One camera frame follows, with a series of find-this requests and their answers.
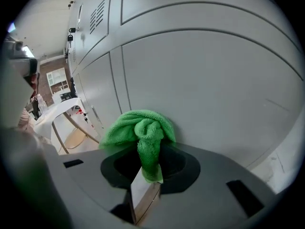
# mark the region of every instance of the wooden chair leg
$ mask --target wooden chair leg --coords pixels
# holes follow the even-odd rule
[[[56,127],[55,127],[54,122],[52,123],[52,127],[53,127],[53,129],[54,129],[55,135],[56,135],[56,137],[58,138],[58,141],[59,141],[59,143],[61,144],[63,150],[66,152],[66,154],[68,154],[69,152],[68,152],[68,150],[66,149],[65,144],[64,144],[63,141],[61,140],[61,137],[60,137],[59,134],[58,134],[58,131],[57,131]]]
[[[91,138],[94,142],[100,143],[98,140],[96,140],[93,136],[91,136],[89,133],[87,133],[82,127],[80,127],[70,116],[67,112],[63,112],[63,115],[71,122],[72,125],[74,125],[76,128],[80,129],[88,138]]]

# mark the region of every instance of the locker door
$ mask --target locker door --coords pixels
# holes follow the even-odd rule
[[[76,61],[85,55],[108,34],[110,0],[81,0],[75,33]]]
[[[84,68],[79,75],[89,105],[93,106],[102,125],[109,127],[121,115],[109,53]]]
[[[79,13],[79,6],[81,4],[81,0],[75,0],[74,3],[71,5],[71,14],[69,19],[69,26],[67,31],[67,36],[70,35],[69,29],[76,28],[77,26],[77,16]],[[66,47],[68,48],[68,64],[71,71],[71,74],[77,68],[76,63],[76,53],[75,53],[75,33],[71,33],[73,36],[73,41],[71,42],[71,46],[69,43],[66,43]]]
[[[86,95],[85,95],[84,90],[81,85],[81,80],[80,80],[79,74],[74,76],[73,79],[74,79],[74,83],[75,83],[75,90],[76,90],[77,96],[81,99],[82,104],[85,107],[85,109],[83,109],[83,111],[85,111],[87,113],[88,119],[92,123],[95,131],[100,135],[100,138],[102,138],[103,133],[104,133],[103,126],[102,126],[101,122],[99,122],[99,120],[96,118],[92,107],[90,106],[90,104],[87,101]]]
[[[250,41],[176,31],[122,48],[131,108],[166,115],[179,143],[246,167],[275,149],[300,113],[301,79]]]

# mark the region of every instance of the locker vent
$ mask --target locker vent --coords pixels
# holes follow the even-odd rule
[[[91,14],[90,19],[90,34],[95,30],[95,28],[102,22],[104,16],[104,5],[105,0],[103,0],[97,8]]]
[[[75,60],[76,60],[76,57],[75,57],[75,48],[73,48],[72,56],[73,56],[73,62],[75,62]]]

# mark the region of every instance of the green microfiber cloth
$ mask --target green microfiber cloth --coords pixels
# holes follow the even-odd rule
[[[149,183],[163,182],[159,165],[161,139],[175,142],[172,123],[163,115],[151,110],[131,110],[112,124],[99,148],[124,145],[138,141],[142,174]]]

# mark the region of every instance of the black opening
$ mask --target black opening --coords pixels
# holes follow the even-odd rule
[[[84,163],[82,160],[80,159],[75,159],[75,160],[71,160],[71,161],[68,161],[68,162],[64,162],[63,165],[66,167],[66,168],[69,168],[69,167],[72,167],[72,166],[76,166],[76,165],[80,165]]]
[[[160,194],[178,193],[191,186],[200,174],[200,164],[192,155],[167,144],[161,144],[159,164],[163,175]],[[113,187],[130,190],[141,168],[137,145],[103,160],[101,173]]]
[[[227,182],[227,186],[248,217],[264,208],[257,197],[240,180]]]

